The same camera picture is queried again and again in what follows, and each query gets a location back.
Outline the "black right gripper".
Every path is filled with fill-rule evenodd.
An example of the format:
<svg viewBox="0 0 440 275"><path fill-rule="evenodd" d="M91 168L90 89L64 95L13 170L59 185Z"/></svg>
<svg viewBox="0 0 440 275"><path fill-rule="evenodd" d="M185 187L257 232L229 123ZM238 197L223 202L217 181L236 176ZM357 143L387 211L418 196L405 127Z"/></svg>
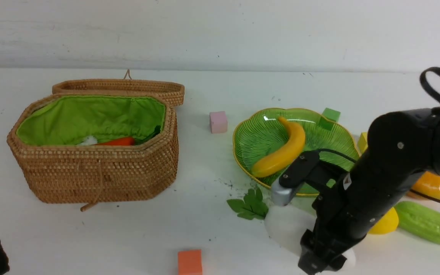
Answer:
<svg viewBox="0 0 440 275"><path fill-rule="evenodd" d="M384 180L353 179L350 173L321 192L313 204L317 218L300 244L298 267L309 275L338 271L347 264L344 253L359 244L395 204L396 188Z"/></svg>

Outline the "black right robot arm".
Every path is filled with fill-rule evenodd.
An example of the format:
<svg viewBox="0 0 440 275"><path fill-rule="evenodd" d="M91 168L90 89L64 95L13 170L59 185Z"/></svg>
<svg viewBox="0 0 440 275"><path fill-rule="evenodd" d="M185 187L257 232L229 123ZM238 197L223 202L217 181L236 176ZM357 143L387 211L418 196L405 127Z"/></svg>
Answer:
<svg viewBox="0 0 440 275"><path fill-rule="evenodd" d="M301 238L298 266L309 275L340 270L342 254L366 237L423 172L440 175L440 114L422 108L379 116L368 130L368 148L345 175L316 151L302 153L295 165L298 179L320 192L313 203L314 228ZM334 172L340 173L335 185L323 188Z"/></svg>

